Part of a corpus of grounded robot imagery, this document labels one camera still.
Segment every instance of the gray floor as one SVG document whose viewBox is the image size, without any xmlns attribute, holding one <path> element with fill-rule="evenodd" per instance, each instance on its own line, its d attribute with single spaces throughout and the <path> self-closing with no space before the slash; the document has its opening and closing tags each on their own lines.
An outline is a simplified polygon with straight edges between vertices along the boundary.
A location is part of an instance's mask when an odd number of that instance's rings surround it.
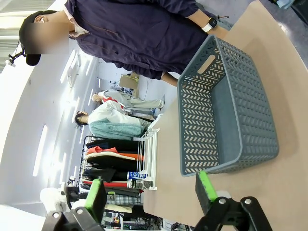
<svg viewBox="0 0 308 231">
<path fill-rule="evenodd" d="M 260 1 L 280 24 L 308 67 L 308 26 L 297 17 L 291 8 L 282 10 L 268 0 Z M 197 2 L 203 4 L 211 13 L 229 16 L 228 21 L 234 24 L 253 0 L 197 0 Z M 163 81 L 145 77 L 140 78 L 139 89 L 141 99 L 161 99 L 165 95 L 165 107 L 161 110 L 161 113 L 170 106 L 177 96 L 175 87 Z"/>
</svg>

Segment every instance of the white ceiling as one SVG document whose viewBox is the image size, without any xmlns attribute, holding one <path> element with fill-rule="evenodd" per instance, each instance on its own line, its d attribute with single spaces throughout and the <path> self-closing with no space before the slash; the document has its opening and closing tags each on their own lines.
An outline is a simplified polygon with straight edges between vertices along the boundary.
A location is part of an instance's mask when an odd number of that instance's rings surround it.
<svg viewBox="0 0 308 231">
<path fill-rule="evenodd" d="M 39 202 L 39 193 L 45 187 L 59 187 L 61 166 L 66 153 L 63 181 L 77 172 L 80 164 L 82 142 L 81 131 L 72 123 L 77 98 L 77 110 L 91 112 L 95 105 L 89 103 L 91 90 L 98 92 L 98 60 L 93 59 L 88 75 L 89 56 L 82 54 L 81 67 L 74 87 L 60 77 L 73 49 L 79 50 L 75 41 L 69 42 L 66 55 L 43 55 L 34 68 L 15 110 L 0 162 L 0 204 L 11 205 L 33 214 L 45 215 Z M 10 100 L 10 93 L 1 95 L 1 100 Z M 33 176 L 39 141 L 44 125 L 47 126 L 38 175 Z M 83 137 L 90 133 L 86 127 Z"/>
</svg>

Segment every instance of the watch face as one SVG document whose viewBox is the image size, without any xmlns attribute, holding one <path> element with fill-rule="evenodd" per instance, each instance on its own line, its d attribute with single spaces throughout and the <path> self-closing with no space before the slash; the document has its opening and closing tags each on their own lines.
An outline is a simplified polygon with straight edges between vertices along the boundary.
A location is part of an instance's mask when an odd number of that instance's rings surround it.
<svg viewBox="0 0 308 231">
<path fill-rule="evenodd" d="M 212 28 L 217 26 L 217 20 L 215 18 L 210 18 L 210 20 L 208 21 L 208 23 L 210 24 L 210 26 Z"/>
</svg>

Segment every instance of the person wearing black cap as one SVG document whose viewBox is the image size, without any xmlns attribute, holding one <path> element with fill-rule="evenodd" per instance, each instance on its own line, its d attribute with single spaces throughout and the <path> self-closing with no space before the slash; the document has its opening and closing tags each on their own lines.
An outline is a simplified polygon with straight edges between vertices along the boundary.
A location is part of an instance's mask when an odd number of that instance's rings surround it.
<svg viewBox="0 0 308 231">
<path fill-rule="evenodd" d="M 195 0 L 68 0 L 63 11 L 30 15 L 19 31 L 29 65 L 69 36 L 89 55 L 174 86 L 169 72 L 181 74 L 208 34 L 226 33 Z"/>
</svg>

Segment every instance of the screw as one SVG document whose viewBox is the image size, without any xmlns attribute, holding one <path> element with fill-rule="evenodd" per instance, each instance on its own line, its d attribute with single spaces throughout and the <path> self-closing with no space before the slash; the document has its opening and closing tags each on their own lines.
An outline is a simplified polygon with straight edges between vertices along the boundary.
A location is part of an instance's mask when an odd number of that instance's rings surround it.
<svg viewBox="0 0 308 231">
<path fill-rule="evenodd" d="M 251 203 L 252 203 L 252 201 L 250 199 L 245 200 L 245 204 L 250 205 Z"/>
<path fill-rule="evenodd" d="M 226 203 L 226 199 L 223 199 L 223 198 L 220 199 L 220 200 L 219 200 L 219 203 L 223 205 L 224 203 Z"/>
</svg>

